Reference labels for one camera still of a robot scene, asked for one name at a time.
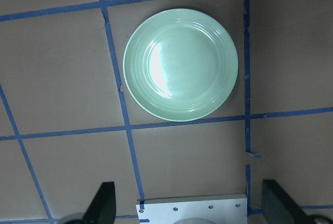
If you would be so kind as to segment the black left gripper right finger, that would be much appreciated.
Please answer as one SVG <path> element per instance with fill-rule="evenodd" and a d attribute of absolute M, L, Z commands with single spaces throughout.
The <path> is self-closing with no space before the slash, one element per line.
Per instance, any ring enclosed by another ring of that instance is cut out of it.
<path fill-rule="evenodd" d="M 267 223 L 315 223 L 275 180 L 263 180 L 261 209 Z"/>

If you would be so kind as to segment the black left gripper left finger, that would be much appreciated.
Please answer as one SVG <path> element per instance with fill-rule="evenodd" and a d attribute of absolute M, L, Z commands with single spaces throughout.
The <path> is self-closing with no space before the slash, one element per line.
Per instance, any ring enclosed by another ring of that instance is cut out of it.
<path fill-rule="evenodd" d="M 116 219 L 114 182 L 103 182 L 82 217 L 83 223 L 113 224 Z"/>

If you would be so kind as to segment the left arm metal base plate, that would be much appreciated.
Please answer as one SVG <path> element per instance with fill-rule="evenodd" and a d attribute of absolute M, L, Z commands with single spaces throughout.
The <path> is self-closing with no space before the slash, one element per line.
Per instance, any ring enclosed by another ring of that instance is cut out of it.
<path fill-rule="evenodd" d="M 247 223 L 245 194 L 137 201 L 140 223 Z"/>

